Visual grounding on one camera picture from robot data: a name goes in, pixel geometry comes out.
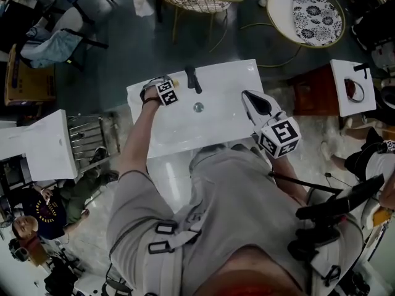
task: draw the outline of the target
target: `brown box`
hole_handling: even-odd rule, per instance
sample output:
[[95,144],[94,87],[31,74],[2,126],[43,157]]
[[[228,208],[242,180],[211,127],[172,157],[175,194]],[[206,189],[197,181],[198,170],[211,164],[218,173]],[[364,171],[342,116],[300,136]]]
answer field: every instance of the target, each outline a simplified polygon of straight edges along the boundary
[[30,68],[20,60],[15,49],[16,44],[12,46],[8,58],[5,105],[35,105],[54,101],[55,66]]

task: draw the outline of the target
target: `white shirt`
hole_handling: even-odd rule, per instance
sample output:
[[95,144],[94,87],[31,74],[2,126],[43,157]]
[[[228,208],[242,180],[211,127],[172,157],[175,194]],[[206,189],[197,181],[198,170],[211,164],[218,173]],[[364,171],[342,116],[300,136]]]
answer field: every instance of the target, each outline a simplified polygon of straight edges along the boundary
[[378,154],[375,152],[369,159],[366,166],[366,180],[383,174],[385,184],[395,169],[395,155],[394,154]]

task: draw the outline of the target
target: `black shoe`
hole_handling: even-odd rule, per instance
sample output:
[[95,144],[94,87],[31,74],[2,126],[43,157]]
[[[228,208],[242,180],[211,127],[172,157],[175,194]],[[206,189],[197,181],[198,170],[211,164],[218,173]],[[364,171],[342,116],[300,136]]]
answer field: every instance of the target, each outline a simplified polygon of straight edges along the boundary
[[106,185],[109,184],[110,182],[118,181],[119,173],[116,171],[109,171],[101,176],[103,180],[103,185]]
[[106,157],[107,157],[107,149],[103,146],[100,146],[96,148],[96,150],[94,151],[94,155],[89,159],[89,163],[90,164],[96,163],[100,160],[103,160]]

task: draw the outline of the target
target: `sink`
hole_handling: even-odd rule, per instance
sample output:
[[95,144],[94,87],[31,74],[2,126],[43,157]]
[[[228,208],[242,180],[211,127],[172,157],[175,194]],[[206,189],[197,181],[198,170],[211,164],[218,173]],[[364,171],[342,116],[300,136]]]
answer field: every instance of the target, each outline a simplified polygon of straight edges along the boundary
[[[148,157],[160,157],[249,137],[253,124],[248,119],[241,92],[263,92],[255,60],[240,60],[196,69],[202,88],[188,89],[185,72],[169,75],[179,82],[179,101],[161,107],[154,119]],[[128,105],[135,122],[140,115],[140,91],[148,82],[127,87]]]

